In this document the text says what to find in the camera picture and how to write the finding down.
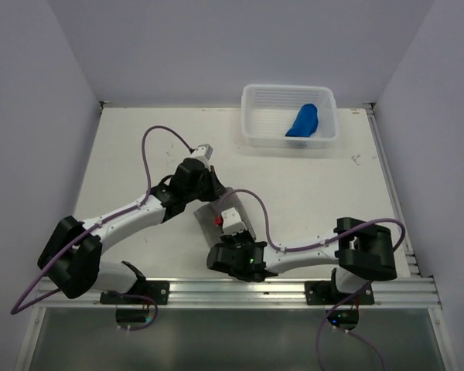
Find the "grey terry towel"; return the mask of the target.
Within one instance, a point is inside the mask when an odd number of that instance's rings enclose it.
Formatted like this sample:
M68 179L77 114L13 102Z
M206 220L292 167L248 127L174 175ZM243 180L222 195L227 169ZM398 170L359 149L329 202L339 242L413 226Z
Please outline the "grey terry towel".
M220 243L221 237L223 236L220 228L214 224L213 218L218 213L231 207L237 207L238 209L242 209L243 211L245 211L245 213L247 213L244 204L241 202L236 193L226 196L223 201L214 201L211 203L207 203L206 205L201 206L194 212L194 216L200 225L205 241L209 248ZM256 240L256 233L254 232L254 228L251 225L249 217L248 220L250 227L248 232L252 236L253 240Z

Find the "blue microfiber towel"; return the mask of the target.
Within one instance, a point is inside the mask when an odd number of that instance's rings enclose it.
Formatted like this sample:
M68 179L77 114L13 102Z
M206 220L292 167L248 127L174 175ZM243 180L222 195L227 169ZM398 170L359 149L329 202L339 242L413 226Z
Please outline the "blue microfiber towel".
M292 138L309 138L319 126L318 109L314 104L304 104L285 136Z

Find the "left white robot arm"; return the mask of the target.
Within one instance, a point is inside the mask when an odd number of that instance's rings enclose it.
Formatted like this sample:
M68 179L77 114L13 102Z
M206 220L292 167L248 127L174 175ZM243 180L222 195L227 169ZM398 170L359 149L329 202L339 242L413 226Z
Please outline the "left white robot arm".
M102 255L140 230L179 215L187 204L214 202L226 191L214 167L185 158L173 175L112 214L84 221L63 218L40 254L38 267L70 299L99 290L117 292L127 303L137 303L149 292L145 276L126 261L103 262Z

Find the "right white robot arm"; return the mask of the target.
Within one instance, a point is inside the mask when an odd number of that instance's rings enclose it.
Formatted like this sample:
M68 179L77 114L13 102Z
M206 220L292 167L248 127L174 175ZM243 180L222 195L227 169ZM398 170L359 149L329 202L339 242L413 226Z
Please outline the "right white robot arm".
M336 265L329 284L330 297L347 303L368 281L397 278L394 245L387 227L344 217L334 230L301 242L275 248L257 241L248 224L235 211L215 219L219 242L207 255L206 266L239 281L263 282L302 267Z

